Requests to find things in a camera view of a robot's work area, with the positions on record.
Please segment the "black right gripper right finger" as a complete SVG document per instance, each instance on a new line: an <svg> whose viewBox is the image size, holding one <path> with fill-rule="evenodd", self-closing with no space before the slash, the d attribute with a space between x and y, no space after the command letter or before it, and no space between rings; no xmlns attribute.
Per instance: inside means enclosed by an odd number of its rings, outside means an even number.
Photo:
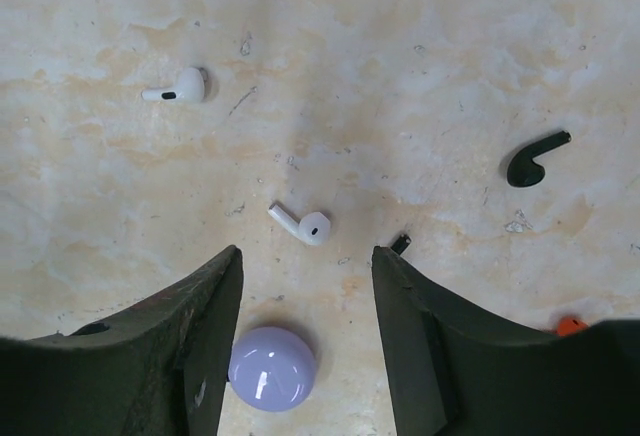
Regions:
<svg viewBox="0 0 640 436"><path fill-rule="evenodd" d="M491 313L388 247L372 279L401 435L635 435L639 324L556 336Z"/></svg>

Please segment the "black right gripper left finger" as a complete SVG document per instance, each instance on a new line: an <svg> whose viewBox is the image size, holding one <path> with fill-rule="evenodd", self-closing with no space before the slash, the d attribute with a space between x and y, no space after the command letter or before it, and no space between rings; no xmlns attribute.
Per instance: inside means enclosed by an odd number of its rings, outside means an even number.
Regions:
<svg viewBox="0 0 640 436"><path fill-rule="evenodd" d="M229 246L70 335L2 338L2 434L216 434L242 291Z"/></svg>

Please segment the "purple earbud charging case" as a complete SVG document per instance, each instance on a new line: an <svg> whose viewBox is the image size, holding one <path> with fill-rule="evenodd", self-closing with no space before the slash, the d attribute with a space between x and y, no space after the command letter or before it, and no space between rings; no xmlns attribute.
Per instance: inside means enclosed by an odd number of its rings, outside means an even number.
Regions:
<svg viewBox="0 0 640 436"><path fill-rule="evenodd" d="M284 412L310 395L317 362L297 334L279 327L253 329L234 344L228 378L236 395L267 412Z"/></svg>

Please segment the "white earbud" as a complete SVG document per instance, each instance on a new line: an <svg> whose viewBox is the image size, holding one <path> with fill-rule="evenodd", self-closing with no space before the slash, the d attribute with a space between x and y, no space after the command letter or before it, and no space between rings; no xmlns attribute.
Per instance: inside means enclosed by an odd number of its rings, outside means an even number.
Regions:
<svg viewBox="0 0 640 436"><path fill-rule="evenodd" d="M205 99L207 73L196 67L184 69L174 84L165 88L145 89L141 97L145 101L201 103Z"/></svg>
<svg viewBox="0 0 640 436"><path fill-rule="evenodd" d="M312 212L297 220L282 206L274 203L269 207L268 214L292 236L307 245L322 245L330 237L331 222L321 212Z"/></svg>

